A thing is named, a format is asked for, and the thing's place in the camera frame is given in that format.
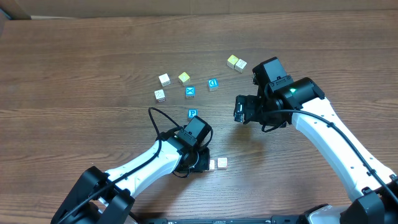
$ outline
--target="wooden table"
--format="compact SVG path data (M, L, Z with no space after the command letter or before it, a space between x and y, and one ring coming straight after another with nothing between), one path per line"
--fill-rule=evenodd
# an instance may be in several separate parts
M0 223L48 223L91 166L120 166L154 143L147 109L180 124L187 110L215 130L228 170L165 176L132 211L169 218L267 217L349 203L321 154L290 126L264 134L233 121L235 96L257 92L251 69L278 56L312 78L380 161L398 163L398 11L8 21L0 38ZM240 74L226 66L235 54ZM197 97L177 81L191 75ZM156 104L159 75L167 101ZM220 87L209 92L206 81ZM156 115L161 130L172 124Z

